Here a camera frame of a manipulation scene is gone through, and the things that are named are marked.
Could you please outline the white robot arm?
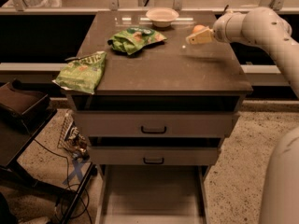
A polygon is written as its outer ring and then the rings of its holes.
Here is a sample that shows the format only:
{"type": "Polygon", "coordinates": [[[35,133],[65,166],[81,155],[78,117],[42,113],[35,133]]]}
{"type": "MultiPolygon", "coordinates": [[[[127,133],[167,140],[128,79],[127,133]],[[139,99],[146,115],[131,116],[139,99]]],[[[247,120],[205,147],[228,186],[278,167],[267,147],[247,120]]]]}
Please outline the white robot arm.
{"type": "MultiPolygon", "coordinates": [[[[246,14],[226,12],[211,27],[186,37],[190,45],[213,41],[240,43],[265,51],[299,97],[299,43],[291,26],[269,7],[246,14]]],[[[259,224],[299,224],[299,128],[286,133],[268,162],[259,224]]]]}

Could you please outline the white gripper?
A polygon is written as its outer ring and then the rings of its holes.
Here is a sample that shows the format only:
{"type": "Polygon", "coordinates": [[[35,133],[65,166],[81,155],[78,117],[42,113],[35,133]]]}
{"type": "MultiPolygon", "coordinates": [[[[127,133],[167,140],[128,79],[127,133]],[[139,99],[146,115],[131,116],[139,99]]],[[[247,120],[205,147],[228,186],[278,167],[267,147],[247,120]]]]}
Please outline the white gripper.
{"type": "Polygon", "coordinates": [[[242,34],[243,21],[245,14],[240,12],[227,12],[220,16],[213,24],[213,31],[203,28],[198,32],[186,37],[186,42],[190,45],[210,43],[214,38],[225,43],[244,43],[246,38],[242,34]]]}

